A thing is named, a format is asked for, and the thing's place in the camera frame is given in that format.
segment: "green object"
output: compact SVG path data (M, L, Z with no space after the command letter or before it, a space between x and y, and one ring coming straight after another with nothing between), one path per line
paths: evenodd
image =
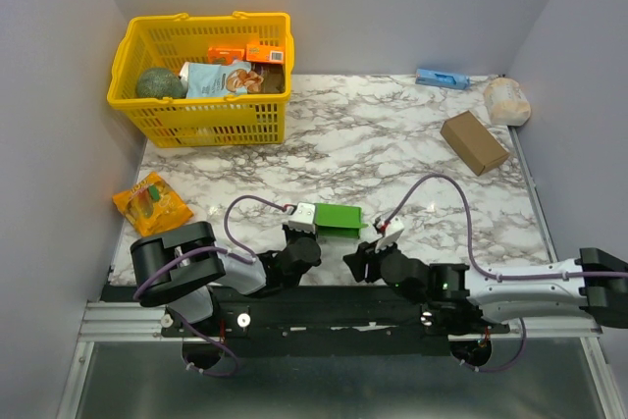
M359 206L329 205L316 203L314 218L319 236L360 238L360 230L368 225L362 223L362 208Z
M183 84L175 73L166 68L150 68L141 73L135 85L137 98L184 98Z
M148 188L148 193L150 193L150 197L154 200L154 201L159 201L160 196L159 196L159 190L157 189L157 187L155 185L151 185Z

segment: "blue package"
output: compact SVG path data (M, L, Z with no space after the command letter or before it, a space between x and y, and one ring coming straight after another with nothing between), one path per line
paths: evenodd
M469 77L464 74L440 73L439 71L430 71L428 69L417 69L416 83L464 90L469 86Z

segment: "snack bag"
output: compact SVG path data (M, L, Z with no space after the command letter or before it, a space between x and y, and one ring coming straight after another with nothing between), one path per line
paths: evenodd
M187 98L223 97L228 94L284 93L284 68L276 64L235 61L229 66L189 63Z
M118 211L142 236L173 230L192 216L181 197L156 172L151 172L131 190L114 195L113 200Z

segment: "bag of candy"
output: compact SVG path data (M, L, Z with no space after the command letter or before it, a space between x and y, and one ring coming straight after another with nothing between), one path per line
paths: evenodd
M131 190L114 195L113 200L118 211L142 236L178 228L193 215L181 197L156 172L151 172Z

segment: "marble surface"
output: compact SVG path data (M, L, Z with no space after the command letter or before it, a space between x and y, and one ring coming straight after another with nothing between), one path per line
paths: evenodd
M147 143L138 178L161 175L216 237L227 243L223 215L238 196L253 193L281 204L329 202L362 207L364 222L390 212L421 176L456 179L472 208L476 259L485 266L549 263L516 157L481 177L456 156L440 134L443 121L471 110L504 147L506 127L490 126L482 92L488 78L464 91L414 84L412 76L294 76L286 142L281 145L158 149ZM252 201L232 213L230 229L262 252L284 247L283 215ZM415 191L399 217L399 241L426 263L468 263L460 198L445 181ZM129 247L138 234L124 223L110 273L117 286L135 284ZM374 240L369 227L363 240ZM342 256L358 241L319 238L323 264L304 285L354 285Z

